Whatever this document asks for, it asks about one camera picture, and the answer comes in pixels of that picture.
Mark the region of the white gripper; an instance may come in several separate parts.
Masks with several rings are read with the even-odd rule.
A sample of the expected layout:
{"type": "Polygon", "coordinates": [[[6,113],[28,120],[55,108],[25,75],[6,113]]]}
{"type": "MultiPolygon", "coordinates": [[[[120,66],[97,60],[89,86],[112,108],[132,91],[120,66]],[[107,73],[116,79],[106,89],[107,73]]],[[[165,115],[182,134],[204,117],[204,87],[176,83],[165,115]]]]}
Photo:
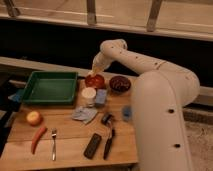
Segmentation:
{"type": "MultiPolygon", "coordinates": [[[[113,62],[113,60],[111,58],[109,58],[108,56],[105,56],[104,54],[99,52],[93,59],[92,67],[93,66],[101,67],[105,71],[107,68],[110,67],[112,62],[113,62]]],[[[94,77],[95,72],[93,70],[90,70],[88,72],[88,75],[94,77]]]]}

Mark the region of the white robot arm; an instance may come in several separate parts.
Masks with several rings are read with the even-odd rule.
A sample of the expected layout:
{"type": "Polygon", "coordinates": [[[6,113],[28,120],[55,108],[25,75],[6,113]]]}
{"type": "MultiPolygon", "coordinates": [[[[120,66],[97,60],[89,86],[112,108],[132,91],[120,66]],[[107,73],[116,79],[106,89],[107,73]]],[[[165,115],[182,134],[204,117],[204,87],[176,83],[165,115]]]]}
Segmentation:
{"type": "Polygon", "coordinates": [[[139,75],[131,91],[131,109],[141,171],[194,171],[182,108],[199,94],[196,74],[129,51],[123,39],[101,43],[92,72],[100,73],[114,61],[139,75]]]}

